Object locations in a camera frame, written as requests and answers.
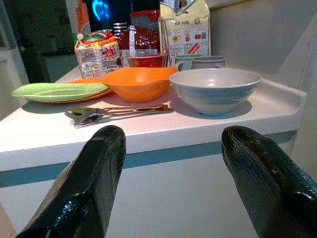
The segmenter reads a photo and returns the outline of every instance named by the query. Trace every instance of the mug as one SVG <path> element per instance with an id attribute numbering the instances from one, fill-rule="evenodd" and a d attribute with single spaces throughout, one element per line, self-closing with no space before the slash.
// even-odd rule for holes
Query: mug
<path id="1" fill-rule="evenodd" d="M 189 70 L 192 69 L 192 59 L 195 59 L 197 57 L 201 57 L 202 55 L 181 55 L 181 56 L 175 56 L 175 65 L 178 67 L 179 71 Z"/>
<path id="2" fill-rule="evenodd" d="M 192 59 L 193 66 L 195 68 L 223 68 L 225 66 L 226 59 L 223 56 L 202 56 Z"/>

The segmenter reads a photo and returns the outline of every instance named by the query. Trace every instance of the white countertop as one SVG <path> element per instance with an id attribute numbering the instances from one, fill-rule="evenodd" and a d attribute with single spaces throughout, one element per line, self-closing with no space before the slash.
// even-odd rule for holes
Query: white countertop
<path id="1" fill-rule="evenodd" d="M 74 68 L 58 82 L 81 78 Z M 64 110 L 70 106 L 135 105 L 111 93 L 82 103 L 57 105 L 29 102 L 0 121 L 0 171 L 70 162 L 101 127 L 114 124 L 127 137 L 127 153 L 220 141 L 223 129 L 244 125 L 262 134 L 297 130 L 306 93 L 264 80 L 247 102 L 222 117 L 205 117 L 184 104 L 172 91 L 150 103 L 169 104 L 171 114 L 147 115 L 74 128 Z"/>

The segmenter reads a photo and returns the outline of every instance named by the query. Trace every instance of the green plate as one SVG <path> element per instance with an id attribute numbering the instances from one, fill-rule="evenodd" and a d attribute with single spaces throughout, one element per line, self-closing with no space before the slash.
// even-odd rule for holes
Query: green plate
<path id="1" fill-rule="evenodd" d="M 31 83 L 14 90 L 12 95 L 37 102 L 65 102 L 84 99 L 107 89 L 102 83 Z"/>

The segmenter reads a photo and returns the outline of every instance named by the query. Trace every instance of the white bowl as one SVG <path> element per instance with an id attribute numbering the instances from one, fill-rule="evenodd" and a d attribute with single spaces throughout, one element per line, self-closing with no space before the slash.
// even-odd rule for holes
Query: white bowl
<path id="1" fill-rule="evenodd" d="M 228 113 L 254 92 L 262 77 L 234 68 L 203 68 L 181 71 L 170 76 L 177 95 L 204 115 Z"/>

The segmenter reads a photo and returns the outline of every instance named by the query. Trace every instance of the snack package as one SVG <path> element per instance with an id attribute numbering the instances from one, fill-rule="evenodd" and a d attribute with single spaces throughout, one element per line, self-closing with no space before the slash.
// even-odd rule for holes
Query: snack package
<path id="1" fill-rule="evenodd" d="M 160 52 L 159 31 L 151 28 L 130 26 L 118 37 L 123 66 L 129 66 L 127 56 L 156 55 Z"/>
<path id="2" fill-rule="evenodd" d="M 99 77 L 122 67 L 119 44 L 110 30 L 77 34 L 75 55 L 83 78 Z"/>
<path id="3" fill-rule="evenodd" d="M 194 0 L 178 12 L 160 2 L 160 50 L 169 53 L 169 64 L 175 56 L 210 55 L 210 12 L 204 0 Z"/>

